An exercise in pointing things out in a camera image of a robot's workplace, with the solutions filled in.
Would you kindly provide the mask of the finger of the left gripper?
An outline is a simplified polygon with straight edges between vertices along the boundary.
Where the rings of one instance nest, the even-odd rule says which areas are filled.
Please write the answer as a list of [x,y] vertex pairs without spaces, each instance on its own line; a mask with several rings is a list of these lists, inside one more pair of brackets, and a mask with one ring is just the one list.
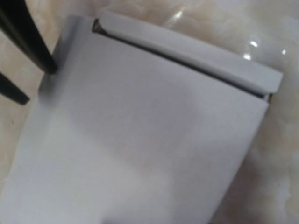
[[0,29],[38,68],[54,74],[57,65],[23,0],[0,2]]
[[26,105],[30,98],[2,73],[0,74],[0,94],[19,105]]

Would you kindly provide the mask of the white paper box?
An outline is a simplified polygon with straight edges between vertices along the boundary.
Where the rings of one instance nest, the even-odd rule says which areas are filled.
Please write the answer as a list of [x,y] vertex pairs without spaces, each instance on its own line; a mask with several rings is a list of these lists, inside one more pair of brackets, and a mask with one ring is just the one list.
[[282,73],[121,14],[70,16],[17,145],[3,224],[207,224]]

